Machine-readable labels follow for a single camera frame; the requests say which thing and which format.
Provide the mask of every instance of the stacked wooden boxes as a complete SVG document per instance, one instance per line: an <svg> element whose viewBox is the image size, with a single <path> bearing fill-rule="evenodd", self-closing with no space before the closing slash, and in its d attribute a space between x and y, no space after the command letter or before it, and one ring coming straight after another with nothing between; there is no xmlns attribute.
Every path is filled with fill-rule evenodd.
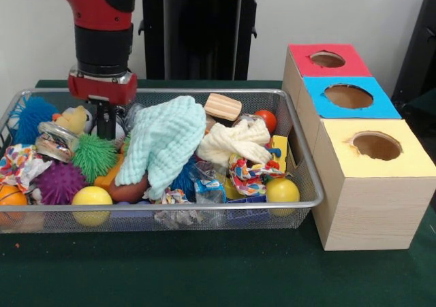
<svg viewBox="0 0 436 307"><path fill-rule="evenodd" d="M436 167L350 45L291 45L292 98L326 192L313 215L325 250L406 249Z"/></svg>

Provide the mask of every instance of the light green towel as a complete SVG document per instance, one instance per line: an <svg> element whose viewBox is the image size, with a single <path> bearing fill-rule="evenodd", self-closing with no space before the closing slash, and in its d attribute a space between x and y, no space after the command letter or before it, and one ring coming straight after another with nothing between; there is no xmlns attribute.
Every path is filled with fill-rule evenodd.
<svg viewBox="0 0 436 307"><path fill-rule="evenodd" d="M181 173L205 129L204 108L191 96L179 96L138 111L129 150L115 184L136 184L147 171L149 197L159 199Z"/></svg>

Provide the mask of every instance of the yellow plush toy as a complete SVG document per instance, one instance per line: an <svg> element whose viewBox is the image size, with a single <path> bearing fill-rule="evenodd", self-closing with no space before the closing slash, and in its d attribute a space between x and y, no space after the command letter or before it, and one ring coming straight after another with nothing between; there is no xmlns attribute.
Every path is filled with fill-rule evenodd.
<svg viewBox="0 0 436 307"><path fill-rule="evenodd" d="M58 126L70 130L76 135L80 135L84 132L85 125L87 123L87 110L83 106L64 111L62 115L54 115L54 123Z"/></svg>

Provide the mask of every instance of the wire mesh basket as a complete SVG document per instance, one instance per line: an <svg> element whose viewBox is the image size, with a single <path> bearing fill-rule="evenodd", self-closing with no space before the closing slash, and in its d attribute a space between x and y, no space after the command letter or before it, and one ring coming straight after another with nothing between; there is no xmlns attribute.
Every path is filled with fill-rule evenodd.
<svg viewBox="0 0 436 307"><path fill-rule="evenodd" d="M270 204L256 199L231 204L111 205L111 206L0 206L1 233L65 233L97 231L159 231L220 229L296 229L310 209L324 198L323 188L290 97L276 89L139 89L136 102L153 106L179 95L205 104L210 93L220 93L243 104L243 113L270 110L277 117L276 135L288 137L288 178L300 190L296 203ZM67 89L25 91L12 100L0 120L1 156L12 142L9 113L24 96L43 97L60 111L84 105ZM94 106L85 105L92 113ZM272 212L281 209L287 212Z"/></svg>

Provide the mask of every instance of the circular hole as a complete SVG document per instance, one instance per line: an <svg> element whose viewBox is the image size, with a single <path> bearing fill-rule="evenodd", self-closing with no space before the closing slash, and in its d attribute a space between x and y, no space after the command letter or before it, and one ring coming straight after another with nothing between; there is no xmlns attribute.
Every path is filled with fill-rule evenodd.
<svg viewBox="0 0 436 307"><path fill-rule="evenodd" d="M320 67L343 67L345 65L345 60L341 55L326 50L312 54L311 60Z"/></svg>
<svg viewBox="0 0 436 307"><path fill-rule="evenodd" d="M367 108L373 105L373 96L364 89L350 84L336 84L324 93L336 106L342 108Z"/></svg>
<svg viewBox="0 0 436 307"><path fill-rule="evenodd" d="M352 144L359 153L372 159L390 161L401 154L401 145L394 138L381 132L366 131L354 137Z"/></svg>

